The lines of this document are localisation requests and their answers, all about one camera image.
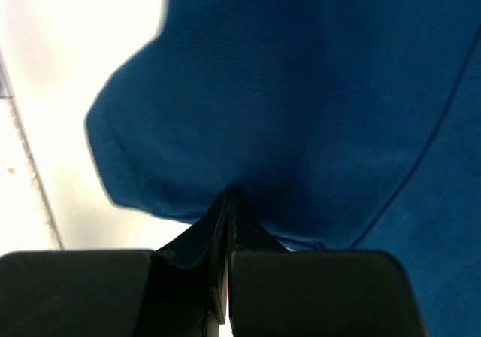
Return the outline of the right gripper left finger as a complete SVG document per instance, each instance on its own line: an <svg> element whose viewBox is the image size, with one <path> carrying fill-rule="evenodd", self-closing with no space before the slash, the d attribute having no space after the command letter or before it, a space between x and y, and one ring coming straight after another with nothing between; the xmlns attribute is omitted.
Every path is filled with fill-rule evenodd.
<svg viewBox="0 0 481 337"><path fill-rule="evenodd" d="M225 323L226 194L158 250L1 258L3 336L216 336Z"/></svg>

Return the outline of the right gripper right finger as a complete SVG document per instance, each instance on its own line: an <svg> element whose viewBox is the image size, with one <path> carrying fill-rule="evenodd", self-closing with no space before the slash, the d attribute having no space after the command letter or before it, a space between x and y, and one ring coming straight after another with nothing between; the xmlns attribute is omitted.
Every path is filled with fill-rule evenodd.
<svg viewBox="0 0 481 337"><path fill-rule="evenodd" d="M402 265L381 251L291 252L227 193L229 310L235 336L425 336Z"/></svg>

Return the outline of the blue mickey mouse t-shirt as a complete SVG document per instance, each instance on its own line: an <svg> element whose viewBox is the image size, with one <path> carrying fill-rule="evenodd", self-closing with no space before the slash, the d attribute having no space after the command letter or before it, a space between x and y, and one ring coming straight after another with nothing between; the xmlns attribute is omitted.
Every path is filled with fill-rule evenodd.
<svg viewBox="0 0 481 337"><path fill-rule="evenodd" d="M232 185L295 250L378 249L432 336L480 334L480 0L168 0L86 134L117 205Z"/></svg>

